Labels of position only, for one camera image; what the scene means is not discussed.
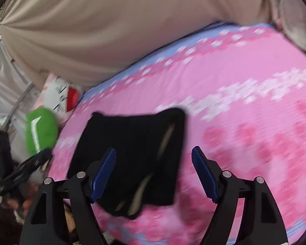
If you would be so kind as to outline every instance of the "silver screw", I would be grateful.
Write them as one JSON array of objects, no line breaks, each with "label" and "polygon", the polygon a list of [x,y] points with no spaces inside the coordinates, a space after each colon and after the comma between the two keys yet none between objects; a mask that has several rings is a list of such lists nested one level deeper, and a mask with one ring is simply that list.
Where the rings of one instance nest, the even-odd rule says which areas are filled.
[{"label": "silver screw", "polygon": [[44,184],[50,184],[52,182],[52,179],[51,178],[46,178],[44,180]]},{"label": "silver screw", "polygon": [[230,178],[232,174],[230,171],[225,170],[224,172],[222,172],[222,175],[226,178]]},{"label": "silver screw", "polygon": [[264,183],[264,179],[262,177],[257,177],[256,181],[260,184]]},{"label": "silver screw", "polygon": [[86,173],[84,171],[80,171],[77,173],[77,178],[81,179],[81,178],[84,178],[86,175]]}]

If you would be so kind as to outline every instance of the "red and white pillow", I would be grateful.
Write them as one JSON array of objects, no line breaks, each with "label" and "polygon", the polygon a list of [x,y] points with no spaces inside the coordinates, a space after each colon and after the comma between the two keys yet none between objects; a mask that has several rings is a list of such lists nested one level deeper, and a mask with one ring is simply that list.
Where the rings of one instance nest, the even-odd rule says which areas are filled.
[{"label": "red and white pillow", "polygon": [[81,87],[70,84],[51,73],[33,106],[33,110],[40,107],[51,109],[57,116],[58,123],[63,124],[72,115],[82,95]]}]

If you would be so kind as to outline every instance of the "green cushion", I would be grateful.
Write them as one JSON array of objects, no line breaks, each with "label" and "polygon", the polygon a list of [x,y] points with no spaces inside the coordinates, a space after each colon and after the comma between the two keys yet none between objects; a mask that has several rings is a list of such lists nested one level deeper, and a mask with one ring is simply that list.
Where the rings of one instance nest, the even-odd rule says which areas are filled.
[{"label": "green cushion", "polygon": [[26,116],[26,145],[30,155],[53,148],[58,139],[58,122],[53,111],[38,108]]}]

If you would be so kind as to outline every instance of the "blue gripper pad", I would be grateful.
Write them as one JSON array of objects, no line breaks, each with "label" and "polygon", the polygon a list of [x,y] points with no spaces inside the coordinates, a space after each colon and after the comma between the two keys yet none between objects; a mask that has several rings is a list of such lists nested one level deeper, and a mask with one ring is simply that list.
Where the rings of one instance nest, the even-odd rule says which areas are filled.
[{"label": "blue gripper pad", "polygon": [[209,170],[206,162],[205,156],[201,154],[200,150],[197,147],[194,147],[192,150],[192,162],[196,173],[201,181],[205,194],[208,198],[217,204],[219,200],[219,195],[217,192],[218,183],[213,177],[211,171]]},{"label": "blue gripper pad", "polygon": [[91,184],[91,195],[90,199],[92,202],[96,202],[97,199],[101,198],[105,189],[105,186],[108,183],[110,175],[113,171],[117,160],[117,153],[112,148],[108,155],[106,156],[103,164],[101,165],[99,171],[95,175],[94,179],[92,180]]}]

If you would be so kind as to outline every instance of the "black cloth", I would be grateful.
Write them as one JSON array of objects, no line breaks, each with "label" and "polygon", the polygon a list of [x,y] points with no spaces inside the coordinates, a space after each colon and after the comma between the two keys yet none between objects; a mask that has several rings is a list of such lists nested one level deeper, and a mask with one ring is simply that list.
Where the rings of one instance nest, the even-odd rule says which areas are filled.
[{"label": "black cloth", "polygon": [[[174,126],[167,146],[160,157],[158,151],[168,128]],[[71,161],[67,177],[99,160],[109,147],[117,153],[117,162],[103,196],[98,203],[114,216],[128,215],[134,194],[144,178],[147,184],[143,204],[172,205],[185,133],[185,113],[171,108],[155,115],[104,116],[95,112],[88,121]],[[124,202],[121,210],[118,205]]]}]

